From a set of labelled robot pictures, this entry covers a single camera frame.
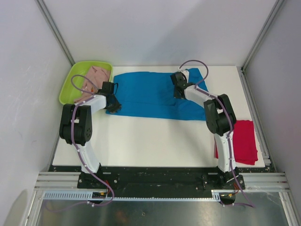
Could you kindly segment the blue t shirt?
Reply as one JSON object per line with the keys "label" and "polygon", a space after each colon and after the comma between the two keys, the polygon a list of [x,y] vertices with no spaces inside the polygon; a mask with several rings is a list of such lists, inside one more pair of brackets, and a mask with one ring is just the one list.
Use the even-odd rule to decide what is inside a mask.
{"label": "blue t shirt", "polygon": [[198,104],[174,97],[171,73],[130,72],[114,76],[115,96],[121,109],[114,115],[205,121],[205,110]]}

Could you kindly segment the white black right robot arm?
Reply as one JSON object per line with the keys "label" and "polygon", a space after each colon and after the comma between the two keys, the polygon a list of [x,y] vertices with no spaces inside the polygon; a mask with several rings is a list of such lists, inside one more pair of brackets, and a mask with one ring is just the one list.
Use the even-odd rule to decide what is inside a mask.
{"label": "white black right robot arm", "polygon": [[174,85],[174,97],[192,101],[205,110],[206,125],[214,135],[218,152],[217,167],[222,174],[217,177],[217,184],[228,189],[234,183],[228,173],[236,167],[233,151],[233,130],[237,122],[230,99],[226,94],[215,96],[192,82],[188,82],[187,70],[173,73],[170,77]]}

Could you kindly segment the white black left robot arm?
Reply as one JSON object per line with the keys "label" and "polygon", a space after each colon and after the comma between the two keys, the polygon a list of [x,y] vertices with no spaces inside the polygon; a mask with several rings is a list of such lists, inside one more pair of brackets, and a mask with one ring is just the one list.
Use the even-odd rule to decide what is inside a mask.
{"label": "white black left robot arm", "polygon": [[119,84],[105,82],[101,89],[88,99],[77,104],[65,104],[62,110],[59,135],[66,143],[73,145],[81,162],[82,171],[90,173],[87,182],[93,188],[103,185],[104,177],[99,174],[101,167],[91,144],[92,115],[99,110],[116,113],[121,104],[116,98]]}

